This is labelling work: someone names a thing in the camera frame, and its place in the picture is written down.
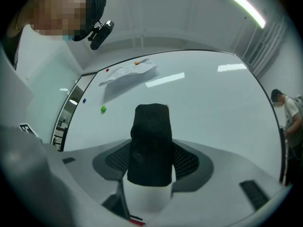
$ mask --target fluorescent light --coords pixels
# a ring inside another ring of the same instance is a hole
[[[228,64],[218,66],[218,71],[227,71],[227,70],[239,70],[239,69],[247,69],[243,64]]]
[[[72,104],[75,104],[75,105],[77,105],[77,104],[78,104],[76,101],[71,100],[71,99],[70,99],[70,102],[71,102]]]
[[[239,3],[249,14],[256,20],[256,22],[261,26],[261,28],[265,27],[266,21],[259,14],[259,12],[247,1],[247,0],[235,0]]]
[[[160,84],[163,84],[163,83],[166,83],[166,82],[182,79],[184,77],[185,77],[185,74],[184,74],[184,72],[182,72],[180,74],[171,75],[169,77],[164,77],[164,78],[160,78],[160,79],[157,79],[157,80],[154,80],[154,81],[150,81],[150,82],[147,82],[145,84],[146,84],[147,87],[153,87],[153,86],[160,85]]]

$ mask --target white paper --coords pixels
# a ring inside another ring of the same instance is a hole
[[[158,67],[155,63],[153,63],[149,58],[146,58],[139,62],[139,65],[135,65],[134,63],[125,66],[116,68],[112,71],[109,71],[109,74],[107,75],[107,78],[102,80],[99,84],[99,86],[111,83],[123,76],[126,75],[136,75],[136,74],[142,74],[145,73],[154,67]]]

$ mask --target white table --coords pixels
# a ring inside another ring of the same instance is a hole
[[[252,73],[246,68],[235,70],[243,68],[236,56],[209,51],[163,52],[125,61],[109,70],[145,58],[158,67],[101,87],[106,70],[95,76],[74,112],[65,151],[129,139],[137,105],[160,103],[169,106],[173,139],[239,154],[278,181],[281,144],[274,112]],[[182,73],[184,78],[146,85]],[[107,106],[104,114],[102,105]]]

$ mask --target red object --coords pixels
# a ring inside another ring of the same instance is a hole
[[[129,222],[131,222],[131,223],[133,223],[135,225],[139,225],[139,226],[144,226],[145,225],[145,223],[137,221],[137,220],[134,220],[134,219],[130,219]]]

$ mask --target black fabric cover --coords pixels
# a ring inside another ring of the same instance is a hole
[[[137,185],[164,187],[171,183],[173,144],[166,105],[139,105],[131,130],[127,179]]]

